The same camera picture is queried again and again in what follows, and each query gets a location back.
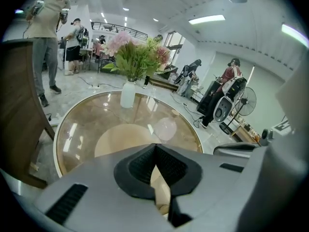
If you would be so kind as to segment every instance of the white shoe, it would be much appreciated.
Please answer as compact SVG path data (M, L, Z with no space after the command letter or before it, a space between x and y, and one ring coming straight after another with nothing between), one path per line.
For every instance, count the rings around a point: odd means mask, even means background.
M74 73L72 71L68 71L66 75L74 75Z
M203 120L202 120L202 119L199 119L198 122L199 122L199 124L201 124L201 126L202 126L204 129L207 128L207 126L204 126L204 125L203 125Z

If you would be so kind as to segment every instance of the round table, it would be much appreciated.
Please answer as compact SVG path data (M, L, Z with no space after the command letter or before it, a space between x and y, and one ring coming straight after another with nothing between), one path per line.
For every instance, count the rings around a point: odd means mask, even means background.
M59 177L86 160L139 145L163 143L202 152L194 129L172 107L137 93L127 109L120 97L120 91L96 94L66 113L54 141Z

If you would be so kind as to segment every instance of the tiled floor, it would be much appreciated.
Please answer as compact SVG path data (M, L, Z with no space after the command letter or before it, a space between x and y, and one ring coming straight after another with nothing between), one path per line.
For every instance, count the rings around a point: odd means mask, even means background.
M82 71L73 76L64 76L62 71L58 71L56 81L57 86L62 89L62 93L59 95L50 92L48 89L48 74L43 73L43 83L46 88L45 95L50 103L50 105L45 107L43 110L46 114L51 113L52 118L56 116L64 116L64 114L71 107L90 95L107 91L121 90L118 87L123 86L126 82L126 78L120 75L96 73L93 71ZM89 84L101 85L99 85L98 89L93 89L89 88L91 86L86 82ZM201 126L196 128L193 125L193 122L199 118L199 115L196 114L198 113L196 111L197 105L192 101L176 94L172 94L171 91L167 89L155 87L151 84L148 85L147 89L142 89L143 82L144 80L137 81L136 92L159 99L182 114L197 133L204 153L212 154L213 149L216 146L235 142L228 135L224 134L216 123L209 124L206 129ZM183 103L185 103L187 108L194 113L188 113ZM38 145L38 157L36 164L39 166L39 170L35 173L33 170L30 170L32 174L39 178L45 179L48 184L51 184L58 179L53 158L53 142L45 132L42 134Z

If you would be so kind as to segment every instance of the vase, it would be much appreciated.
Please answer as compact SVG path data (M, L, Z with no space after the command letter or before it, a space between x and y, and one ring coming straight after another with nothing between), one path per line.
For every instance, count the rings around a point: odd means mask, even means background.
M122 88L120 105L124 108L131 108L135 98L134 82L127 81Z

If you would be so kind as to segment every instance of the ceiling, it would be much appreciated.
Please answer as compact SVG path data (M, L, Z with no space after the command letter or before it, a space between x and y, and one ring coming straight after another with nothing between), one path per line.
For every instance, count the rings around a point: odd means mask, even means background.
M71 0L72 4L88 4L91 16L100 13L154 23L161 32L175 30L193 44L225 44L246 49L282 64L296 68L306 48L281 32L282 23L304 32L290 5L283 0ZM191 25L188 20L223 15L225 21Z

